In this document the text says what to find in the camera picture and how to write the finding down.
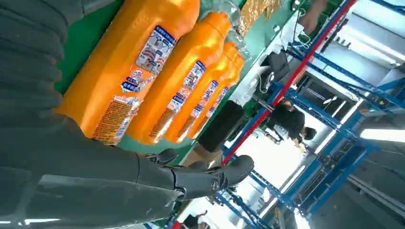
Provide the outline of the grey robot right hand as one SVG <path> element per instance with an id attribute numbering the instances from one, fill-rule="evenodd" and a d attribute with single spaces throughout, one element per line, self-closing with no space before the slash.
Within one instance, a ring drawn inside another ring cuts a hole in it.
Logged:
<path id="1" fill-rule="evenodd" d="M 70 119 L 2 119 L 2 228 L 93 229 L 168 218 L 177 202 L 244 180 L 249 156 L 207 170 L 169 167 L 86 138 Z"/>

